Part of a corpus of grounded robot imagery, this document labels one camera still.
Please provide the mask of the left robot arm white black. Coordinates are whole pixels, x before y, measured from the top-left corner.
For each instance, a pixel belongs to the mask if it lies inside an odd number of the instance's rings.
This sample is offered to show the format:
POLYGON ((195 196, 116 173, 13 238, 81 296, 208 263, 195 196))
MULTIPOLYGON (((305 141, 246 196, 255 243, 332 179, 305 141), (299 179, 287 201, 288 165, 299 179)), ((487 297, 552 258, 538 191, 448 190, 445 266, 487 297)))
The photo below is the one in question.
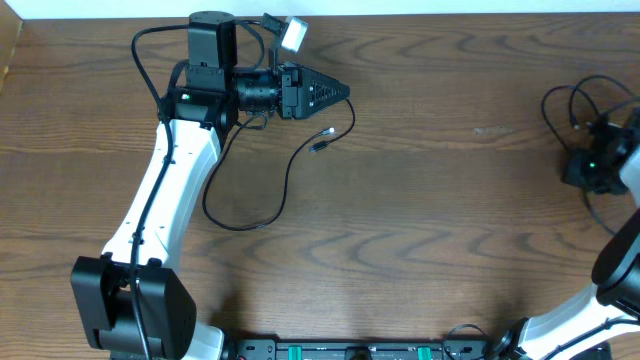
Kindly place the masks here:
POLYGON ((188 56, 164 93, 149 166, 118 230, 98 257, 79 257, 70 282, 88 344, 118 359, 222 359, 224 333, 200 322, 178 277, 192 213, 245 128, 271 116, 305 120, 347 100, 348 86, 293 62, 307 24, 264 15, 193 13, 188 56))

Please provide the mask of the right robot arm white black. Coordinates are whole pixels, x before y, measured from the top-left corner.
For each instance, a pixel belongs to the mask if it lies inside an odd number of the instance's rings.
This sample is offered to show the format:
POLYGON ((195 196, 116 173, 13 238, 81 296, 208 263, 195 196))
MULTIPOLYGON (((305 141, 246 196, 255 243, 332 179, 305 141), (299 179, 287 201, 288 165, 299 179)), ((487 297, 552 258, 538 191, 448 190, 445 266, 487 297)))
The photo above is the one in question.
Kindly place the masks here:
MULTIPOLYGON (((562 181, 588 193, 639 201, 639 109, 624 127, 606 115, 592 124, 590 146, 570 155, 562 181)), ((591 284, 552 311, 515 324, 487 359, 571 359, 607 340, 639 330, 639 213, 606 244, 591 284)))

